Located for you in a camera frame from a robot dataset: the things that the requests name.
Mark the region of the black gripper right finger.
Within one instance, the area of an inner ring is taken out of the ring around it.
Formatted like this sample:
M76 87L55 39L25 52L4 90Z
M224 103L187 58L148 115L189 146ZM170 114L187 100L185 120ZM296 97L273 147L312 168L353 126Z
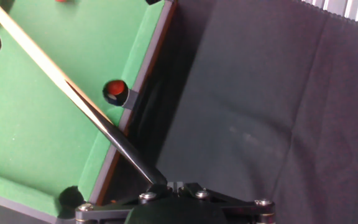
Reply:
M275 224L275 203L266 198L250 202L204 188L197 183L178 183L178 196L214 205L228 219L244 218L246 223Z

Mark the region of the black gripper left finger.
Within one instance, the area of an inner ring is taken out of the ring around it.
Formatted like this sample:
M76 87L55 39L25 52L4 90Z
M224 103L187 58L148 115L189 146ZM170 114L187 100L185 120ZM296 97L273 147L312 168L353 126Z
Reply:
M168 185L154 184L141 194L105 206L84 203L76 208L75 220L76 223L103 223L110 220L125 220L133 208L165 197L168 197Z

